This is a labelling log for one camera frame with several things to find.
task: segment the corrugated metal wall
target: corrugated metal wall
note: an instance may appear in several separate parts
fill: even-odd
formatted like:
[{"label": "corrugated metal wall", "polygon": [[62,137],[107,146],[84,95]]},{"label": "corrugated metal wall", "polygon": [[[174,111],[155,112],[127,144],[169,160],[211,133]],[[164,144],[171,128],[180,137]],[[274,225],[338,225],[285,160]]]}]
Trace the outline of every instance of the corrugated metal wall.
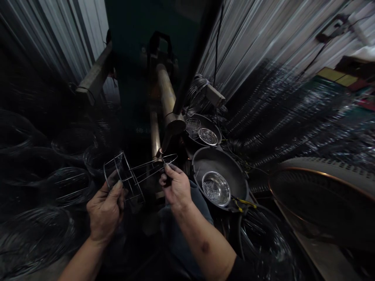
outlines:
[{"label": "corrugated metal wall", "polygon": [[[314,37],[325,23],[341,12],[357,12],[359,19],[374,11],[375,4],[365,0],[226,0],[217,88],[229,99],[264,58],[304,69],[321,48]],[[2,0],[0,20],[3,44],[19,48],[35,67],[43,61],[76,84],[104,49],[108,30],[104,0]],[[374,43],[375,16],[358,24]],[[217,26],[199,69],[209,79],[214,73]],[[334,67],[343,55],[361,46],[352,32],[335,38],[307,74]],[[103,88],[107,100],[119,99],[111,79]]]},{"label": "corrugated metal wall", "polygon": [[[338,13],[354,12],[357,19],[374,15],[375,4],[363,0],[227,0],[218,44],[216,87],[229,99],[266,58],[301,71],[322,48],[315,35]],[[358,24],[374,43],[375,15]],[[199,68],[208,79],[214,74],[217,27]],[[354,33],[347,32],[332,40],[306,74],[323,66],[334,67],[343,55],[362,46]]]},{"label": "corrugated metal wall", "polygon": [[[104,0],[2,0],[0,20],[5,47],[66,82],[79,84],[105,48]],[[107,100],[118,102],[112,79],[103,90]]]}]

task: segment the stainless steel bowl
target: stainless steel bowl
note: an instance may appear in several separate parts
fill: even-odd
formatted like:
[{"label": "stainless steel bowl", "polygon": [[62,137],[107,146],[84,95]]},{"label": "stainless steel bowl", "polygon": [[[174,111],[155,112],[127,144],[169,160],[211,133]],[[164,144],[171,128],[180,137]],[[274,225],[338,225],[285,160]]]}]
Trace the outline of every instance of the stainless steel bowl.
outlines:
[{"label": "stainless steel bowl", "polygon": [[218,143],[218,137],[216,134],[207,128],[202,128],[199,130],[199,138],[204,143],[209,145],[216,145]]},{"label": "stainless steel bowl", "polygon": [[207,172],[202,178],[202,190],[207,198],[214,204],[225,207],[230,202],[230,188],[217,172]]}]

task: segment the wooden beam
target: wooden beam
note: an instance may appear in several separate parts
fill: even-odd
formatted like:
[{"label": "wooden beam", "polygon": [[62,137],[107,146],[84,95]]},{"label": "wooden beam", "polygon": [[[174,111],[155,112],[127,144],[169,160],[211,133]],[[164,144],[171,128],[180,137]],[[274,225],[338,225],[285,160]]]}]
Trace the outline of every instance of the wooden beam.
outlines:
[{"label": "wooden beam", "polygon": [[109,71],[113,68],[112,62],[112,41],[108,43],[106,48],[95,61],[86,77],[81,81],[76,94],[87,99],[88,103],[94,105],[96,101],[100,101],[100,92],[103,84],[108,77]]}]

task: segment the wrist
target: wrist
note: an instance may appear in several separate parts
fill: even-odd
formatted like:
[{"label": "wrist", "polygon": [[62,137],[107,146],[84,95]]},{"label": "wrist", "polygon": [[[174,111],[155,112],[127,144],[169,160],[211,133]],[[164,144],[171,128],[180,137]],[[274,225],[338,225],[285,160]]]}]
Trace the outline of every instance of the wrist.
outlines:
[{"label": "wrist", "polygon": [[194,205],[193,201],[187,201],[180,204],[171,205],[171,210],[174,216],[181,216],[182,214],[188,212]]},{"label": "wrist", "polygon": [[90,244],[91,246],[98,248],[98,249],[105,249],[110,240],[97,240],[93,239],[93,237],[90,235],[89,238],[87,238],[87,243]]}]

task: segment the steel pipe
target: steel pipe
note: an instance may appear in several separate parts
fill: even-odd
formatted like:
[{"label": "steel pipe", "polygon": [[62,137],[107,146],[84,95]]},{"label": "steel pipe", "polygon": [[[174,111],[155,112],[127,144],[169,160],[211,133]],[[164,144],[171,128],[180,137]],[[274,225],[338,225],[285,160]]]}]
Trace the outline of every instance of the steel pipe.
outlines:
[{"label": "steel pipe", "polygon": [[159,124],[157,122],[157,113],[150,111],[150,127],[151,127],[151,154],[152,160],[162,161],[160,157],[156,157],[160,148]]}]

